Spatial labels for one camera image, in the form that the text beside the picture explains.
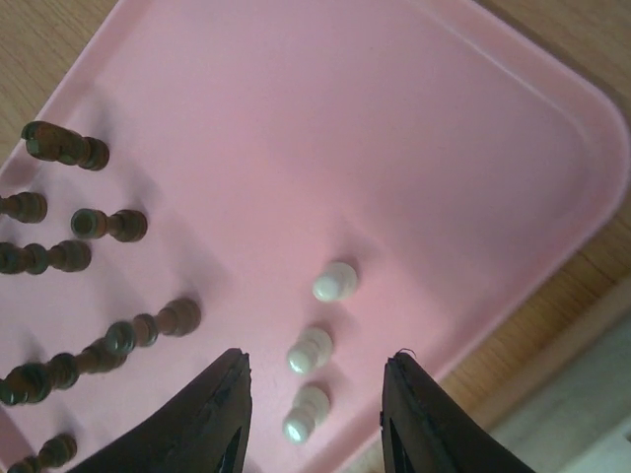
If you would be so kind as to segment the white chess piece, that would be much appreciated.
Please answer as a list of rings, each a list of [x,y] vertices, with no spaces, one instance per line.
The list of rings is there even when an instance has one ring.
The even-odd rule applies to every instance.
[[[355,292],[358,281],[358,273],[353,266],[343,261],[332,261],[315,278],[312,293],[321,302],[338,302]]]
[[[333,341],[327,331],[311,326],[302,331],[287,352],[289,368],[306,375],[326,365],[333,353]]]
[[[330,400],[322,389],[313,384],[303,386],[283,420],[285,438],[293,444],[305,443],[329,411]]]

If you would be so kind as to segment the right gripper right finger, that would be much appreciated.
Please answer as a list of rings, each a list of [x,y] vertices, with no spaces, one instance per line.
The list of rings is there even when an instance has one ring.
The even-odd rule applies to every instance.
[[[381,432],[388,473],[527,471],[404,351],[385,365]]]

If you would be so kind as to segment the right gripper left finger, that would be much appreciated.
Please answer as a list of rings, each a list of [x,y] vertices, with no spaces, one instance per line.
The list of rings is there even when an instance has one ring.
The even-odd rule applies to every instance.
[[[75,472],[242,472],[252,415],[249,355],[231,348]]]

